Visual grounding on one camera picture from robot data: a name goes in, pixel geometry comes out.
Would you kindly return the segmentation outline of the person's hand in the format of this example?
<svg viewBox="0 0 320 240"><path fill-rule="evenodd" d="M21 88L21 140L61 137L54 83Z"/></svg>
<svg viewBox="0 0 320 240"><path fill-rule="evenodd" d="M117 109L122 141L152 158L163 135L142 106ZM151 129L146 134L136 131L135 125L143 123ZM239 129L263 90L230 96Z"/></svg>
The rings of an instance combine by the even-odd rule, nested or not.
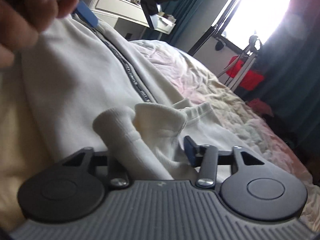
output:
<svg viewBox="0 0 320 240"><path fill-rule="evenodd" d="M1 67L15 61L15 53L34 46L39 34L56 18L70 14L78 0L24 0L12 7L1 0Z"/></svg>

